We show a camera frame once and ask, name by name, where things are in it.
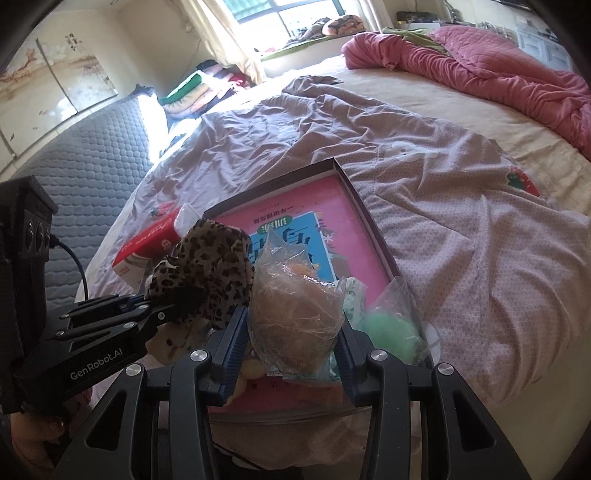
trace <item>green towel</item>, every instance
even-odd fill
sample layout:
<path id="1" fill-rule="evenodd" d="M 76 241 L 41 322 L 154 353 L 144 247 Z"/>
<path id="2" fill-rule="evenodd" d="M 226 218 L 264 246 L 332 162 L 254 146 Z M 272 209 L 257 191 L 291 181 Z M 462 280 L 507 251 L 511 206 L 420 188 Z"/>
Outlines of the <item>green towel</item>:
<path id="1" fill-rule="evenodd" d="M 416 30 L 397 30 L 395 28 L 386 27 L 382 29 L 382 33 L 386 33 L 389 35 L 398 35 L 402 37 L 404 40 L 414 43 L 419 47 L 430 48 L 432 50 L 438 51 L 439 53 L 443 53 L 444 55 L 449 56 L 449 53 L 445 48 L 443 48 L 439 43 L 425 35 L 425 33 L 428 31 L 429 30 L 426 28 L 418 28 Z"/>
<path id="2" fill-rule="evenodd" d="M 199 71 L 197 71 L 193 73 L 191 76 L 187 77 L 183 83 L 176 87 L 166 97 L 159 98 L 158 103 L 160 105 L 168 105 L 169 103 L 178 102 L 181 98 L 183 98 L 189 92 L 192 92 L 200 84 L 201 75 L 199 75 Z"/>

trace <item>screw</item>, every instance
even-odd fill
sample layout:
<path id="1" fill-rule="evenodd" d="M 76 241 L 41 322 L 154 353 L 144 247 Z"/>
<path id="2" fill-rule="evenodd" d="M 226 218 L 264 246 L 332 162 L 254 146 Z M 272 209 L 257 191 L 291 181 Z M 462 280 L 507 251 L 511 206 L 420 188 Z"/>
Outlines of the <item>screw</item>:
<path id="1" fill-rule="evenodd" d="M 437 369 L 439 370 L 439 373 L 441 373 L 442 375 L 451 375 L 455 371 L 450 364 L 439 364 L 437 366 Z"/>
<path id="2" fill-rule="evenodd" d="M 384 360 L 386 360 L 388 358 L 388 352 L 385 352 L 384 350 L 377 349 L 377 350 L 372 351 L 369 354 L 369 356 L 377 362 L 383 362 Z"/>
<path id="3" fill-rule="evenodd" d="M 205 350 L 195 350 L 191 352 L 191 360 L 193 362 L 203 362 L 208 356 L 208 353 Z"/>
<path id="4" fill-rule="evenodd" d="M 130 377 L 134 377 L 137 374 L 141 373 L 142 366 L 138 364 L 131 364 L 129 367 L 125 369 L 125 373 L 128 374 Z"/>

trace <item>gray quilted mattress pad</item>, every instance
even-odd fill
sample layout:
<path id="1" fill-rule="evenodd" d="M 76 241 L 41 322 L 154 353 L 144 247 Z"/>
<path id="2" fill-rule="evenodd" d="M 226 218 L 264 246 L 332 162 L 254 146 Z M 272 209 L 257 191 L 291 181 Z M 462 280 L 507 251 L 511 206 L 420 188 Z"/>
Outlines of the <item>gray quilted mattress pad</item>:
<path id="1" fill-rule="evenodd" d="M 72 125 L 17 171 L 16 176 L 35 175 L 57 203 L 51 231 L 84 268 L 158 161 L 167 134 L 164 111 L 155 96 L 132 94 Z M 59 247 L 51 250 L 47 308 L 72 303 L 80 280 L 69 255 Z"/>

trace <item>pillow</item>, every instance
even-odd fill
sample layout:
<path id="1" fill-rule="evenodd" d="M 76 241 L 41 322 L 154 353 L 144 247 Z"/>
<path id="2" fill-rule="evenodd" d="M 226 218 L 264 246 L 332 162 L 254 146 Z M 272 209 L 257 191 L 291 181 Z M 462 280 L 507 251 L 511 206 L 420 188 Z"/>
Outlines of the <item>pillow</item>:
<path id="1" fill-rule="evenodd" d="M 339 18 L 328 22 L 322 28 L 322 33 L 327 37 L 345 35 L 365 31 L 365 25 L 357 15 L 341 15 Z"/>

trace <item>white cabinet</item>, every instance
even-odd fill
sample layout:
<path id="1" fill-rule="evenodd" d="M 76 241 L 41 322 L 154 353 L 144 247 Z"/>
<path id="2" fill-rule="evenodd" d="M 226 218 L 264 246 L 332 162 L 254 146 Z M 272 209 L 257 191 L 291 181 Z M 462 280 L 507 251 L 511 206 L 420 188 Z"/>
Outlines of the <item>white cabinet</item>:
<path id="1" fill-rule="evenodd" d="M 554 70 L 573 70 L 566 49 L 549 38 L 534 33 L 517 31 L 519 48 Z"/>

